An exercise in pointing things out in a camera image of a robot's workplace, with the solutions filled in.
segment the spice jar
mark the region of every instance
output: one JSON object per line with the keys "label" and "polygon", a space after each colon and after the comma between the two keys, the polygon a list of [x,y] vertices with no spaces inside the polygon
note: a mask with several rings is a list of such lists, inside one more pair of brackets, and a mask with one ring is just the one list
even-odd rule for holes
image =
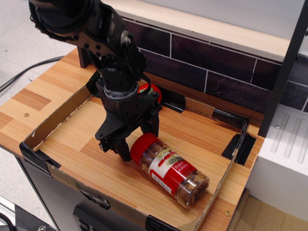
{"label": "spice jar", "polygon": [[195,205],[208,188],[209,178],[153,133],[135,141],[130,157],[185,208]]}

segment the red jar lid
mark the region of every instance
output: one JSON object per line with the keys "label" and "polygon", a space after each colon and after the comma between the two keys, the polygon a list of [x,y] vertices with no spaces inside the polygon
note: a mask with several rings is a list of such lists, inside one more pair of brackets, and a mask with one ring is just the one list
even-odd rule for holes
{"label": "red jar lid", "polygon": [[160,141],[153,133],[145,133],[140,136],[133,144],[130,150],[130,157],[140,165],[140,158],[144,151],[154,142]]}

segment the robotic arm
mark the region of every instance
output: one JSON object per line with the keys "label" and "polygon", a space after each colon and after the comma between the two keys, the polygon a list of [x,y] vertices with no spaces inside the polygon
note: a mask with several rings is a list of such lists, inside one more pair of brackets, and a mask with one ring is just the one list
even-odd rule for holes
{"label": "robotic arm", "polygon": [[[95,138],[104,152],[111,149],[129,161],[126,137],[138,127],[158,136],[161,105],[158,92],[148,94],[145,56],[125,21],[100,0],[29,0],[29,7],[31,20],[42,33],[88,52],[101,75],[96,88],[107,114]],[[149,88],[137,93],[141,78]]]}

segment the black cable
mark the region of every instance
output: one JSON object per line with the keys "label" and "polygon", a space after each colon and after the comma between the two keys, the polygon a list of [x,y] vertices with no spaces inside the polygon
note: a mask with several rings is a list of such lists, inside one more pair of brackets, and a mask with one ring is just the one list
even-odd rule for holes
{"label": "black cable", "polygon": [[22,76],[25,72],[27,72],[28,70],[34,68],[34,67],[37,67],[37,66],[40,66],[40,65],[43,65],[43,64],[48,64],[48,63],[52,63],[52,62],[56,62],[56,61],[59,61],[60,59],[62,59],[63,56],[60,56],[60,57],[56,57],[56,58],[52,58],[52,59],[48,59],[48,60],[45,60],[43,62],[40,62],[40,63],[37,63],[37,64],[34,64],[30,67],[28,67],[27,69],[23,70],[22,72],[20,72],[18,75],[15,75],[13,78],[11,78],[9,81],[7,81],[6,83],[4,83],[3,85],[0,86],[0,92],[4,91],[6,88],[8,88],[12,83],[14,83],[20,76]]}
{"label": "black cable", "polygon": [[4,215],[3,213],[0,213],[0,219],[4,220],[4,222],[7,223],[10,231],[15,231],[14,225],[12,224],[11,220],[6,215]]}

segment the black metal frame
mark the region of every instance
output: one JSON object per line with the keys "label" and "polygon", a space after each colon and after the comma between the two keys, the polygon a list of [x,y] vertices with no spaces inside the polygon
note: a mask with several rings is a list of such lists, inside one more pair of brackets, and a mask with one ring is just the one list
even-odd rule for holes
{"label": "black metal frame", "polygon": [[304,2],[302,11],[298,18],[294,33],[292,35],[289,48],[282,63],[277,81],[271,95],[269,104],[266,108],[264,119],[259,130],[259,136],[266,137],[270,128],[270,124],[276,114],[279,106],[280,98],[282,97],[284,88],[287,84],[289,75],[292,71],[294,62],[297,59],[299,49],[308,28],[308,1]]}

